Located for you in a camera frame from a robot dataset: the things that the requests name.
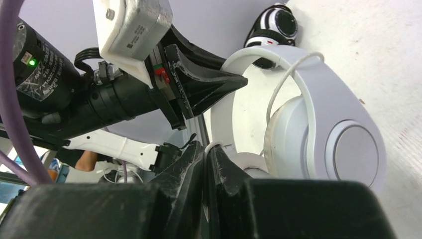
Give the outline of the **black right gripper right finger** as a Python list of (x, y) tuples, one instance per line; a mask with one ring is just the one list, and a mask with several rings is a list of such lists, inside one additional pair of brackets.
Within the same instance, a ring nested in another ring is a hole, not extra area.
[(375, 194), (350, 181), (254, 179), (208, 152), (212, 239), (394, 239)]

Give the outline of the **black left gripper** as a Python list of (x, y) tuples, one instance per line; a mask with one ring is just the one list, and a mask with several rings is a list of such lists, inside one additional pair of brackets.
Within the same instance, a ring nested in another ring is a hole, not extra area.
[(172, 129), (183, 130), (228, 94), (245, 87), (247, 78), (221, 70), (225, 58), (191, 43), (174, 25), (146, 61), (154, 69), (164, 100), (159, 109)]

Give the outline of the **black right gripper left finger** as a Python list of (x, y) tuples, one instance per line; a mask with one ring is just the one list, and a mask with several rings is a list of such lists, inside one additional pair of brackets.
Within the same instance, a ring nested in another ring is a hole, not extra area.
[(3, 239), (198, 239), (204, 148), (141, 184), (44, 184), (18, 197), (0, 224)]

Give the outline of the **black white headphones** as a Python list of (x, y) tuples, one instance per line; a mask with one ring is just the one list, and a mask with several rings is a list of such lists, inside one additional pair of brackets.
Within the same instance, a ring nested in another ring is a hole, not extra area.
[(283, 3), (263, 10), (250, 29), (243, 47), (296, 45), (299, 25), (293, 12)]

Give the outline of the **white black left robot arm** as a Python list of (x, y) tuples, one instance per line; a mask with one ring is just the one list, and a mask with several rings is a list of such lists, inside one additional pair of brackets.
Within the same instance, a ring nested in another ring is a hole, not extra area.
[(171, 27), (145, 60), (151, 86), (87, 48), (74, 62), (24, 20), (15, 26), (13, 68), (20, 108), (32, 142), (58, 152), (98, 150), (161, 173), (182, 154), (180, 148), (141, 146), (101, 132), (103, 127), (160, 110), (172, 129), (183, 130), (222, 98), (247, 85), (241, 74), (222, 70), (224, 59)]

